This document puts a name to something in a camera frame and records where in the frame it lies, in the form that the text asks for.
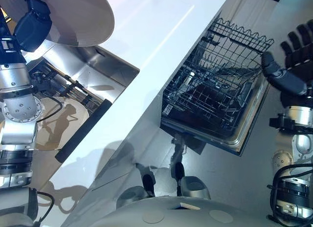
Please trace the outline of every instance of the sink basin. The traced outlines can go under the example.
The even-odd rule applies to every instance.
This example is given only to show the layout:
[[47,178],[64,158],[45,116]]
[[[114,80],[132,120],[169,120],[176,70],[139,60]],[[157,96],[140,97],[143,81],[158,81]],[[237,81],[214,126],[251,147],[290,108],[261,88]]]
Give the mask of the sink basin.
[[136,67],[98,46],[55,45],[43,57],[87,90],[112,103],[139,73]]

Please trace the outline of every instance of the white countertop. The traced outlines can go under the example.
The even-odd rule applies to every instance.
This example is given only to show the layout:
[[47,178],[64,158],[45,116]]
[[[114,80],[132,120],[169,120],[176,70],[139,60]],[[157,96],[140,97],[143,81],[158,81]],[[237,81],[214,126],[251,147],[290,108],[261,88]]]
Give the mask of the white countertop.
[[[127,137],[225,0],[108,0],[115,17],[112,36],[101,47],[140,69],[43,191],[59,200],[43,226],[60,226]],[[38,216],[47,210],[40,206]]]

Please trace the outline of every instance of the dish rack tines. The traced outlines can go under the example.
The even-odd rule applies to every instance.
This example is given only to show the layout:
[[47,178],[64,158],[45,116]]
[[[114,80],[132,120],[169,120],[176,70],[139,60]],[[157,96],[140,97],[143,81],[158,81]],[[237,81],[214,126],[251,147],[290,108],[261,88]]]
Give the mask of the dish rack tines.
[[261,72],[261,54],[272,44],[258,33],[215,20],[165,88],[163,115],[170,117],[174,108],[233,130]]

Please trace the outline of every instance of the floor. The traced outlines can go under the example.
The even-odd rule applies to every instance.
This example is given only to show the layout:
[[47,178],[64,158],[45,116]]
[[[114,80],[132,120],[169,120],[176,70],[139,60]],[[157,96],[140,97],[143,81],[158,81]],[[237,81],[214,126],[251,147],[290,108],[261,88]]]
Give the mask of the floor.
[[[272,88],[242,156],[209,144],[201,154],[186,148],[182,158],[186,175],[199,177],[207,185],[213,200],[265,217],[270,213],[269,190],[266,186],[272,182],[271,157],[276,150],[276,130],[268,126],[268,121],[282,111],[279,93]],[[172,139],[172,136],[159,130],[142,156],[140,166],[132,170],[115,199],[125,189],[142,185],[140,178],[151,172],[156,180],[156,196],[176,194],[176,181],[170,171],[175,148]]]

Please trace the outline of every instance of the silver metal cylinder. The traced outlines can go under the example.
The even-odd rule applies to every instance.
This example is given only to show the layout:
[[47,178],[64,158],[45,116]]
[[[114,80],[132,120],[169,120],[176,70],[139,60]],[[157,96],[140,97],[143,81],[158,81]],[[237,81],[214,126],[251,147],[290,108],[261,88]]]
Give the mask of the silver metal cylinder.
[[309,107],[290,106],[287,109],[287,115],[295,121],[296,124],[304,125],[307,127],[312,126],[313,111]]
[[24,63],[0,65],[0,89],[29,84],[29,75]]
[[4,113],[16,120],[31,119],[37,114],[37,105],[32,94],[17,98],[4,99]]

